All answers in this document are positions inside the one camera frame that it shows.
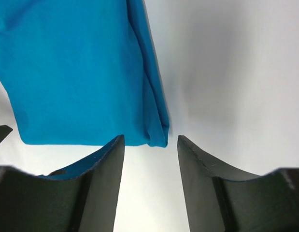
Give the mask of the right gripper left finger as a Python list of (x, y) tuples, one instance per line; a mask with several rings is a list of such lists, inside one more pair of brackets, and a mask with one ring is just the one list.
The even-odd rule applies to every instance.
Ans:
[(0, 232), (111, 232), (125, 153), (119, 135), (49, 175), (0, 166)]

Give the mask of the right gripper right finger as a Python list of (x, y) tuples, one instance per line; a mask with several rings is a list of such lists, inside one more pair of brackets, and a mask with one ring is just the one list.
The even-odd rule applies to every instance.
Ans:
[(299, 232), (299, 168), (252, 174), (183, 135), (177, 151), (192, 232)]

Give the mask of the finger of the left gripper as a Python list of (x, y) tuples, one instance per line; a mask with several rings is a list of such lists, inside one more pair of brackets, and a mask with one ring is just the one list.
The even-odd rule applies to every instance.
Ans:
[(0, 126), (0, 143), (13, 131), (13, 129), (7, 125)]

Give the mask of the blue polo shirt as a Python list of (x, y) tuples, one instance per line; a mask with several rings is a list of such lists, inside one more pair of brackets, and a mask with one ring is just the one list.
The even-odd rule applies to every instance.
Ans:
[(0, 165), (47, 173), (117, 135), (166, 147), (142, 0), (0, 0)]

